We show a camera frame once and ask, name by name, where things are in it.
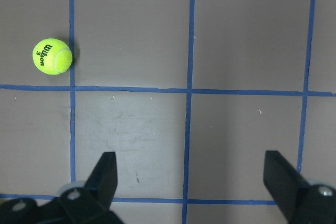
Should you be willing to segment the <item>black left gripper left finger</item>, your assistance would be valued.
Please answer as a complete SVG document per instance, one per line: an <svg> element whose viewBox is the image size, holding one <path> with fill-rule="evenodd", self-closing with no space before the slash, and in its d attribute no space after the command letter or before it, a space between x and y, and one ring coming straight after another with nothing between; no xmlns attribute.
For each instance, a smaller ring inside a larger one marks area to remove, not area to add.
<svg viewBox="0 0 336 224"><path fill-rule="evenodd" d="M65 190L50 202L15 198L1 204L1 223L123 223L110 210L118 185L115 152L104 152L83 186Z"/></svg>

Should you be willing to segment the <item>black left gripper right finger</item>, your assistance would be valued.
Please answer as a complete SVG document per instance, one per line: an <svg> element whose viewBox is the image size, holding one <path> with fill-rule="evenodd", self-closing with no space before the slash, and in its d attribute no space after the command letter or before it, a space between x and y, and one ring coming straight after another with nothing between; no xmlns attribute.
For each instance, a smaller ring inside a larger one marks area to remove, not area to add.
<svg viewBox="0 0 336 224"><path fill-rule="evenodd" d="M287 223L335 223L335 188L309 182L279 151L265 151L263 182Z"/></svg>

